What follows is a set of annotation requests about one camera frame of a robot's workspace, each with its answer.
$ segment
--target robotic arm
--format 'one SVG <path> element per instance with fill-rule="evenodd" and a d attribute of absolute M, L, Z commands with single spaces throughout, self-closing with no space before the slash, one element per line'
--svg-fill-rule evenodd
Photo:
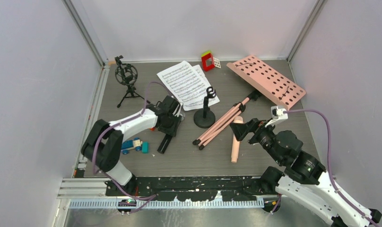
<path fill-rule="evenodd" d="M 279 166 L 285 166 L 284 172 L 268 167 L 262 175 L 267 191 L 276 191 L 294 199 L 332 227 L 367 227 L 370 221 L 353 209 L 332 186 L 325 166 L 312 155 L 302 150 L 303 143 L 291 131 L 274 134 L 275 125 L 288 119 L 283 113 L 286 109 L 274 106 L 272 119 L 259 121 L 254 118 L 245 124 L 231 123 L 238 141 L 252 132 L 250 144 L 259 143 Z M 337 183 L 339 191 L 366 217 L 379 223 L 382 214 L 375 209 L 368 209 L 354 200 Z"/>
<path fill-rule="evenodd" d="M 140 111 L 129 117 L 112 122 L 98 120 L 95 122 L 82 146 L 81 153 L 89 160 L 92 160 L 96 141 L 103 131 L 119 122 L 124 122 L 127 119 L 140 115 L 134 120 L 119 124 L 119 126 L 109 130 L 103 137 L 106 142 L 99 144 L 96 153 L 96 166 L 120 185 L 124 186 L 131 180 L 133 174 L 119 160 L 122 143 L 143 130 L 156 127 L 159 131 L 166 134 L 160 147 L 160 149 L 162 147 L 165 149 L 170 139 L 176 136 L 177 128 L 181 122 L 180 109 L 181 105 L 177 100 L 166 96 L 163 102 L 158 102 L 156 105 L 147 105 L 143 114 Z"/>

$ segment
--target red toy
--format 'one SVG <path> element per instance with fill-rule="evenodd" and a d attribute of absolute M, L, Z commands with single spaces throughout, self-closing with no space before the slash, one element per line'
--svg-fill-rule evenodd
<path fill-rule="evenodd" d="M 201 59 L 202 59 L 202 68 L 204 69 L 205 72 L 209 71 L 215 67 L 215 65 L 213 63 L 213 55 L 212 55 L 211 51 L 206 51 L 205 53 L 203 53 L 201 55 Z M 207 65 L 207 61 L 209 59 L 211 60 L 210 65 Z"/>

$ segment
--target red object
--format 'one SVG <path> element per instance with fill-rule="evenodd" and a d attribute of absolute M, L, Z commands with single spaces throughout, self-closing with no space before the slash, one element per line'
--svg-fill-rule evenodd
<path fill-rule="evenodd" d="M 204 69 L 204 71 L 209 71 L 211 69 L 213 69 L 215 67 L 215 65 L 213 64 L 213 55 L 212 53 L 208 53 L 204 56 L 201 57 L 202 59 L 202 68 Z M 211 59 L 211 63 L 210 65 L 206 65 L 206 62 Z"/>

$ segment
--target gray wooden table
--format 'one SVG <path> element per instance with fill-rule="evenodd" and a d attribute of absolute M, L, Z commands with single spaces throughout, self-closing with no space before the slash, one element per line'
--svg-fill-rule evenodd
<path fill-rule="evenodd" d="M 191 65 L 199 64 L 199 62 L 190 63 Z M 293 80 L 286 61 L 276 60 L 266 61 L 266 63 Z M 135 84 L 136 91 L 144 95 L 148 82 L 160 81 L 156 74 L 175 64 L 175 62 L 135 63 L 134 66 L 139 73 L 138 81 Z M 233 104 L 241 102 L 253 91 L 253 87 L 232 72 L 226 64 L 227 62 L 223 61 L 221 62 L 221 69 L 215 68 L 205 72 L 220 99 L 219 103 L 211 106 L 217 120 Z M 110 68 L 99 112 L 99 118 L 106 121 L 125 118 L 138 112 L 143 106 L 141 98 L 134 98 L 125 99 L 120 108 L 116 107 L 127 88 L 116 81 L 114 76 L 115 68 L 115 65 Z M 162 87 L 154 85 L 150 89 L 148 100 L 156 103 L 162 101 L 166 94 Z M 267 98 L 261 97 L 255 102 L 250 101 L 247 103 L 246 110 L 241 116 L 244 121 L 249 121 L 251 118 L 269 119 L 271 117 L 270 107 L 273 105 Z M 292 109 L 300 108 L 302 108 L 300 102 L 292 107 Z M 230 127 L 223 130 L 202 151 L 198 150 L 197 146 L 192 145 L 192 141 L 198 138 L 205 129 L 201 129 L 194 124 L 193 115 L 195 111 L 185 113 L 185 119 L 179 126 L 177 136 L 172 139 L 164 155 L 159 154 L 156 150 L 165 135 L 158 131 L 145 130 L 134 137 L 149 142 L 149 153 L 142 154 L 132 150 L 127 155 L 121 155 L 120 161 L 136 176 L 262 175 L 268 166 L 277 166 L 260 145 L 248 144 L 247 139 L 252 134 L 241 143 L 238 162 L 231 163 L 233 135 Z M 305 114 L 289 114 L 289 119 L 278 125 L 275 132 L 282 130 L 292 130 L 304 143 L 303 150 L 318 158 Z M 93 176 L 91 163 L 88 162 L 85 177 L 91 176 Z"/>

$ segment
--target white panel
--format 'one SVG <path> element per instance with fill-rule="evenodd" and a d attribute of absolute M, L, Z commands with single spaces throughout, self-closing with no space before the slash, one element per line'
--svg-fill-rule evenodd
<path fill-rule="evenodd" d="M 0 1 L 0 227 L 47 227 L 100 74 L 61 0 Z"/>
<path fill-rule="evenodd" d="M 81 0 L 109 60 L 285 59 L 316 0 Z"/>
<path fill-rule="evenodd" d="M 337 182 L 359 203 L 382 212 L 382 0 L 329 0 L 292 68 L 307 93 L 303 106 L 329 119 Z M 326 163 L 326 126 L 307 115 Z"/>

